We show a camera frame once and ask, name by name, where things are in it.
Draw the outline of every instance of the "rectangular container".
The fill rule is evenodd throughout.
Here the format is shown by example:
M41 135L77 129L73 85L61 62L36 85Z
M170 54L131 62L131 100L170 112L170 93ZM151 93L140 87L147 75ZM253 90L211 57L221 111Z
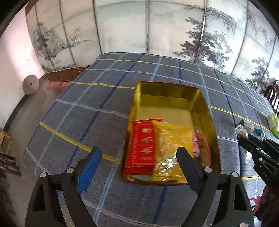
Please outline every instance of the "rectangular container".
M214 124L208 107L199 89L171 83L139 82L136 86L134 100L131 107L127 125L126 141L122 159L124 168L127 152L129 150L129 138L132 130L132 121L162 118L170 124L199 128L208 141L211 150L211 168L221 172L220 154ZM146 182L139 181L129 175L123 175L125 181L149 185L185 185L181 182Z

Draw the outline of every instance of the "white round bolt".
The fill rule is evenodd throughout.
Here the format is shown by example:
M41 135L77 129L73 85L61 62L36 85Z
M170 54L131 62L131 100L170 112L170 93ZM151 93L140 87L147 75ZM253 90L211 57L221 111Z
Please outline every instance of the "white round bolt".
M45 177L47 175L46 172L41 172L40 177Z
M70 167L67 169L67 173L72 173L74 171L74 168Z
M238 177L238 173L237 172L232 172L232 176L233 177Z
M212 172L212 169L209 168L209 167L205 167L205 171L206 171L206 172Z

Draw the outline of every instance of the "yellow packet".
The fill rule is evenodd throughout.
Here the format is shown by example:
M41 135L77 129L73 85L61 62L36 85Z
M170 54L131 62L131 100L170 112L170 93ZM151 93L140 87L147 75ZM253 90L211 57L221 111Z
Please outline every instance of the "yellow packet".
M165 124L152 121L156 139L156 166L152 181L185 180L177 163L176 151L183 146L193 157L192 131L189 126Z

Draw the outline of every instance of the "table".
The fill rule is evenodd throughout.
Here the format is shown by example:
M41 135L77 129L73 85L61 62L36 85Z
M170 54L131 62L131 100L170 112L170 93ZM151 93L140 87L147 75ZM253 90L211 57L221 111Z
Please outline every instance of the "table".
M197 195L188 185L146 186L124 183L120 159L134 89L138 81L184 84L201 90L217 134L222 173L236 171L249 198L260 195L264 182L246 163L235 124L242 118L261 127L272 108L259 93L236 78L174 58L106 53L63 92L30 140L25 161L35 175L64 172L75 166L94 146L103 157L82 199L98 226L180 226ZM215 196L206 224L211 224L220 193Z

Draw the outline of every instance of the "floor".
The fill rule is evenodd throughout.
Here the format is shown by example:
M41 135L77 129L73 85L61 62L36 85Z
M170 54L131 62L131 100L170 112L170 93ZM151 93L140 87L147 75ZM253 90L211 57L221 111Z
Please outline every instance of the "floor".
M47 90L48 83L46 78L40 79L38 90L22 106L8 130L9 135L14 138L9 154L16 157L17 165L20 166L22 172L21 177L7 174L7 181L10 185L9 196L17 216L14 222L18 227L24 227L29 199L37 179L26 170L26 164L23 161L24 151L39 122L62 93L57 90L58 83Z

